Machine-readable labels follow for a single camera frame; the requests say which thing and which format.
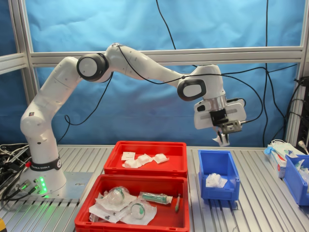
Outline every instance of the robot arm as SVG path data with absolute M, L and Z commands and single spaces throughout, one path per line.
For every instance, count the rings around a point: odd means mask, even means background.
M 51 121 L 82 79 L 105 82 L 112 72 L 135 79 L 156 79 L 176 87 L 184 101 L 202 97 L 194 106 L 197 129 L 219 126 L 224 134 L 241 130 L 239 121 L 246 119 L 243 103 L 227 103 L 220 70 L 216 65 L 199 66 L 184 76 L 167 69 L 132 48 L 112 44 L 105 54 L 89 54 L 79 60 L 64 58 L 52 71 L 21 118 L 32 156 L 30 169 L 22 173 L 20 183 L 37 185 L 33 195 L 42 196 L 62 188 L 66 179 L 61 170 L 56 139 Z

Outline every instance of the blue plastic bin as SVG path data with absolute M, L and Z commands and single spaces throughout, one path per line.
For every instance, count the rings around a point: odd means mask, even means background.
M 291 195 L 298 205 L 309 205 L 309 194 L 307 194 L 308 185 L 297 171 L 295 164 L 304 160 L 302 166 L 309 168 L 309 156 L 298 155 L 298 158 L 286 157 L 286 168 L 284 181 L 288 186 Z
M 199 184 L 203 199 L 233 200 L 239 198 L 240 179 L 229 151 L 199 150 Z M 206 187 L 209 174 L 217 173 L 227 179 L 223 188 Z

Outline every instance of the green led light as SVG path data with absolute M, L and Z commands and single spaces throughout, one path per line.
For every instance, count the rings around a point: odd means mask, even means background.
M 44 182 L 44 178 L 43 177 L 40 177 L 40 181 L 41 181 L 41 185 L 43 187 L 43 191 L 41 191 L 41 194 L 44 194 L 47 192 L 47 188 L 45 186 L 45 182 Z

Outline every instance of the ribbed metal surface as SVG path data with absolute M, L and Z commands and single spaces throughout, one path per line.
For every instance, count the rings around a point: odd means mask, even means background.
M 198 184 L 198 149 L 189 147 L 188 180 L 191 231 L 196 232 L 305 232 L 309 207 L 295 203 L 285 183 L 276 177 L 262 149 L 232 148 L 241 186 L 239 201 L 205 201 Z M 102 173 L 112 146 L 60 146 L 65 171 L 94 172 L 83 202 L 96 177 Z M 8 231 L 72 232 L 81 203 L 34 198 L 9 202 L 0 210 Z

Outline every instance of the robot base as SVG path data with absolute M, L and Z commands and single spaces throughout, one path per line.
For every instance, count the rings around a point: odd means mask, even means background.
M 28 168 L 21 174 L 19 184 L 30 181 L 24 192 L 38 185 L 38 189 L 31 196 L 80 199 L 92 175 L 93 173 L 62 172 L 62 169 L 37 172 Z
M 64 172 L 67 179 L 66 184 L 61 189 L 48 193 L 44 197 L 80 200 L 92 175 L 93 173 Z

